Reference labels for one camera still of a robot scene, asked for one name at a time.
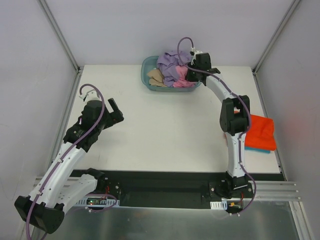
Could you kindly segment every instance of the white table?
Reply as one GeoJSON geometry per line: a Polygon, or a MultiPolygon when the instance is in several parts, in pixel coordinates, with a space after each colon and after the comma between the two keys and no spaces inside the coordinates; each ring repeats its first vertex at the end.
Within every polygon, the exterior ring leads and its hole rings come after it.
{"type": "MultiPolygon", "coordinates": [[[[251,69],[218,69],[235,93],[249,96],[251,113],[263,116],[251,69]]],[[[102,131],[76,169],[225,172],[227,141],[219,124],[221,103],[214,93],[203,84],[186,93],[150,91],[142,84],[140,72],[140,65],[84,67],[79,86],[93,84],[106,101],[114,98],[124,121],[102,131]]],[[[76,97],[68,128],[83,108],[83,101],[76,97]]],[[[279,173],[274,152],[246,150],[245,162],[251,173],[279,173]]]]}

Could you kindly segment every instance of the blue cloth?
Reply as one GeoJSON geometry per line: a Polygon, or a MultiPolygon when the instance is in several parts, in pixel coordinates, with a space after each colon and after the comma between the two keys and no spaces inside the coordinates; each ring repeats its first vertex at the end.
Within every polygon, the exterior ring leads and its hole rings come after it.
{"type": "MultiPolygon", "coordinates": [[[[191,54],[186,51],[180,51],[181,60],[184,63],[191,62],[191,54]]],[[[183,64],[179,60],[177,51],[167,51],[163,55],[159,56],[156,61],[156,67],[161,71],[164,76],[163,83],[172,87],[173,84],[179,80],[179,74],[177,73],[176,66],[182,66],[183,64]]]]}

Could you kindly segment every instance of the plastic bin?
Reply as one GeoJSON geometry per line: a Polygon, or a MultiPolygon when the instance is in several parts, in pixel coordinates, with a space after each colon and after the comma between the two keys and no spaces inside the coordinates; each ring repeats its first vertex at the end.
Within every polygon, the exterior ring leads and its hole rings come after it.
{"type": "Polygon", "coordinates": [[[152,69],[157,68],[157,60],[159,56],[150,56],[146,58],[141,67],[141,81],[146,87],[152,91],[158,92],[191,92],[200,86],[201,82],[197,82],[193,87],[162,87],[162,86],[151,86],[149,84],[150,77],[147,75],[152,69]]]}

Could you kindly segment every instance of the white wall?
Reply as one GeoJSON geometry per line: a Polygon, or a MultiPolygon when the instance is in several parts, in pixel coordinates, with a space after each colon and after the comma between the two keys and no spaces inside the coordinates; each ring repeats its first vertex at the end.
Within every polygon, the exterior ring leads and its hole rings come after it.
{"type": "Polygon", "coordinates": [[[288,180],[297,181],[315,239],[320,239],[320,1],[302,1],[258,82],[288,180]]]}
{"type": "Polygon", "coordinates": [[[48,166],[75,71],[36,0],[0,1],[0,239],[48,166]]]}
{"type": "Polygon", "coordinates": [[[189,36],[214,65],[254,67],[292,0],[47,2],[82,66],[141,64],[189,36]]]}

